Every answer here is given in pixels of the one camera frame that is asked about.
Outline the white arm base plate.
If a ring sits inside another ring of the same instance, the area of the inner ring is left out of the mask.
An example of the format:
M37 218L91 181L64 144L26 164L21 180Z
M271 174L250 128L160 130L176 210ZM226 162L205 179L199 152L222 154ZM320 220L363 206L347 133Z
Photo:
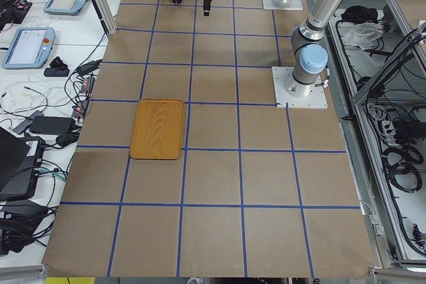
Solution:
M320 75L312 84L300 84L293 78L293 67L272 67L277 108L326 109L325 89Z
M265 10L302 11L302 0L262 0Z

